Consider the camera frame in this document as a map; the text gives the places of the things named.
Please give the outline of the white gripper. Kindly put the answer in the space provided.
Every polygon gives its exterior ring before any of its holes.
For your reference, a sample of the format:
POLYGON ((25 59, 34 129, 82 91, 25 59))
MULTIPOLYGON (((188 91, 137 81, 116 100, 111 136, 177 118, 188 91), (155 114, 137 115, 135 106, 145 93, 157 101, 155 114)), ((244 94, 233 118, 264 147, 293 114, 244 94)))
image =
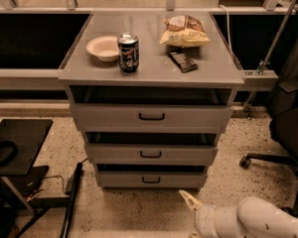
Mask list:
POLYGON ((190 193, 180 189, 179 194, 195 213, 195 229, 202 238, 221 238, 217 230, 219 208, 215 205, 202 204, 190 193))

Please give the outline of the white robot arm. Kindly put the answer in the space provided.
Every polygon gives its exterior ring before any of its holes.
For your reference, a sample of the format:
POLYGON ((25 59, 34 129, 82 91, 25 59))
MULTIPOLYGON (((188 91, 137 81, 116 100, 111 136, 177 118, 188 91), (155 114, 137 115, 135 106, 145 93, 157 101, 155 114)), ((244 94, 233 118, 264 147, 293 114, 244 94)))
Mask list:
POLYGON ((185 190, 179 194, 195 212, 190 238, 298 238, 298 218, 258 197, 235 206, 205 204, 185 190))

